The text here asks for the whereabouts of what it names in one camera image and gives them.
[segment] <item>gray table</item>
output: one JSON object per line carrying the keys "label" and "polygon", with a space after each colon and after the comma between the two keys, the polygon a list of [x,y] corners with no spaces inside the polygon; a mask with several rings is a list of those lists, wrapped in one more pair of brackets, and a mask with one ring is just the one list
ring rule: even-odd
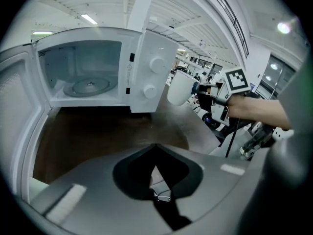
{"label": "gray table", "polygon": [[62,108],[43,133],[34,178],[50,184],[80,163],[150,143],[209,154],[220,142],[188,105],[167,101],[168,86],[155,113],[128,107]]}

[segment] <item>cable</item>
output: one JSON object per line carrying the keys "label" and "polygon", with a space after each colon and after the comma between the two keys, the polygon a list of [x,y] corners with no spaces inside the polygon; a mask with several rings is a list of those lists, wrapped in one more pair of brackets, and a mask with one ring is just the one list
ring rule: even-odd
{"label": "cable", "polygon": [[163,193],[167,192],[167,191],[171,191],[171,189],[164,190],[164,191],[160,192],[160,193],[159,193],[159,196],[160,196],[161,194],[163,194]]}
{"label": "cable", "polygon": [[226,155],[225,155],[226,158],[227,158],[228,155],[229,155],[229,152],[230,152],[230,149],[231,149],[231,145],[233,144],[234,138],[235,138],[235,136],[236,136],[237,129],[238,129],[238,125],[239,125],[239,119],[237,120],[236,129],[235,129],[235,131],[234,131],[234,134],[233,134],[233,136],[231,137],[231,140],[230,140],[230,143],[229,143],[229,146],[228,146]]}

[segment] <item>white microwave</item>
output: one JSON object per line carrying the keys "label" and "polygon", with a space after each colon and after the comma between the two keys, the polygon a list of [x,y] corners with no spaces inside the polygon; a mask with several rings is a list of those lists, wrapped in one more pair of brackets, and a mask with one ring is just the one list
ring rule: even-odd
{"label": "white microwave", "polygon": [[53,107],[154,112],[178,45],[150,31],[78,28],[0,53],[0,168],[29,201],[39,136]]}

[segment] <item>white wall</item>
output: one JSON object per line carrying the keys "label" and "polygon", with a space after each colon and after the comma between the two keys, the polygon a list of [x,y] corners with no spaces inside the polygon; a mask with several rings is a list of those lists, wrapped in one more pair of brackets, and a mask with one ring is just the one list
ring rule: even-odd
{"label": "white wall", "polygon": [[286,36],[285,43],[288,44],[285,46],[280,46],[273,41],[255,35],[252,35],[251,38],[266,46],[273,56],[282,60],[296,71],[301,68],[302,63],[309,53],[309,48],[296,44],[295,41],[291,40],[292,36]]}
{"label": "white wall", "polygon": [[252,92],[258,88],[268,60],[270,57],[270,50],[263,45],[250,40],[249,56],[246,59],[246,75],[249,83],[254,84]]}
{"label": "white wall", "polygon": [[29,44],[31,22],[29,20],[15,20],[0,43],[0,52],[15,46]]}

